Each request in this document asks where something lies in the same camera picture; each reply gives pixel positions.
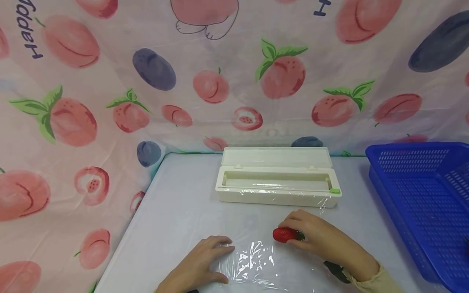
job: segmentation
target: red strawberry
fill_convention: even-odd
[[[304,234],[290,228],[277,228],[272,232],[273,238],[281,243],[288,240],[304,240]]]

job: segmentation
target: strawberry leaves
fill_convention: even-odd
[[[119,97],[119,98],[113,100],[111,103],[106,105],[106,108],[117,107],[120,104],[126,103],[126,102],[134,103],[135,105],[138,105],[138,106],[142,107],[148,113],[151,113],[150,110],[144,104],[142,104],[140,101],[137,101],[137,95],[135,94],[135,92],[132,88],[127,90],[125,97]]]
[[[363,96],[371,90],[371,86],[374,84],[374,82],[375,80],[370,80],[368,82],[361,83],[353,90],[348,87],[338,87],[323,89],[323,91],[333,96],[344,95],[350,97],[357,104],[360,112],[362,112],[366,108],[366,101]]]
[[[271,42],[261,39],[261,48],[262,54],[264,55],[264,60],[262,61],[261,65],[257,68],[255,77],[256,82],[258,82],[267,69],[280,57],[285,56],[296,56],[308,49],[308,47],[293,47],[293,46],[286,46],[281,48],[275,48],[274,44]]]
[[[62,98],[62,93],[63,87],[59,85],[49,92],[42,99],[42,102],[32,99],[17,99],[8,102],[21,112],[35,116],[42,136],[48,142],[54,144],[55,135],[51,127],[51,111],[54,105]]]

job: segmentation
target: table surface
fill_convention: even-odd
[[[215,193],[221,155],[170,154],[161,164],[95,293],[151,293],[202,239],[232,238],[235,251],[214,264],[229,285],[200,292],[352,293],[321,260],[275,242],[272,230],[297,207],[222,203]],[[418,273],[369,180],[367,158],[332,158],[343,196],[321,216],[376,257],[407,293],[448,292]]]

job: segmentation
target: peach illustration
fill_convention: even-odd
[[[134,197],[132,197],[132,201],[130,202],[130,212],[135,213],[140,206],[143,198],[145,196],[145,192],[139,191],[137,192]]]
[[[428,137],[423,134],[407,134],[406,137],[396,139],[393,143],[425,143],[428,141]]]
[[[74,185],[76,191],[84,196],[85,205],[98,205],[109,192],[109,175],[99,167],[85,167],[75,174]]]
[[[189,127],[192,126],[192,118],[185,110],[174,105],[164,105],[161,108],[163,117],[171,123],[174,123],[177,127]]]
[[[99,267],[109,255],[111,248],[111,233],[106,229],[96,229],[88,233],[82,242],[79,252],[81,266],[85,270],[92,270]]]
[[[218,104],[228,97],[230,91],[227,80],[220,74],[212,70],[203,70],[194,77],[194,89],[199,97],[207,103]]]
[[[422,105],[422,98],[416,94],[402,94],[387,99],[378,109],[373,118],[379,123],[392,124],[404,121],[418,112]]]
[[[365,42],[394,18],[402,0],[345,0],[335,21],[335,31],[345,44]]]
[[[98,125],[90,110],[71,98],[61,98],[51,110],[51,128],[62,143],[81,147],[96,139]]]
[[[10,55],[10,46],[8,45],[7,37],[0,29],[0,59],[6,58]]]
[[[324,89],[330,94],[317,102],[311,111],[314,123],[323,127],[335,127],[347,122],[357,112],[365,109],[363,98],[375,81],[357,85],[353,90],[345,87]]]
[[[32,293],[41,279],[41,267],[32,261],[17,261],[0,267],[0,292]]]
[[[204,144],[212,151],[223,151],[228,146],[228,143],[219,137],[205,137]]]
[[[99,45],[90,30],[68,16],[53,15],[43,26],[42,38],[51,53],[72,68],[86,68],[99,59]]]
[[[234,111],[231,124],[241,131],[252,131],[262,126],[262,115],[251,107],[239,107]]]
[[[308,47],[275,46],[262,39],[264,60],[256,71],[256,82],[261,81],[262,91],[271,99],[286,98],[295,94],[303,85],[306,70],[300,59],[295,57]]]
[[[116,13],[118,0],[76,0],[90,15],[108,19]]]
[[[0,169],[0,221],[26,217],[49,204],[51,190],[40,175],[26,170]]]
[[[106,108],[114,108],[114,122],[124,132],[137,131],[150,123],[148,113],[151,112],[140,101],[137,101],[137,95],[133,89],[127,91],[126,97],[115,99]]]

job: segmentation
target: blue basket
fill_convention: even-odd
[[[370,179],[423,278],[469,293],[469,144],[366,149]]]

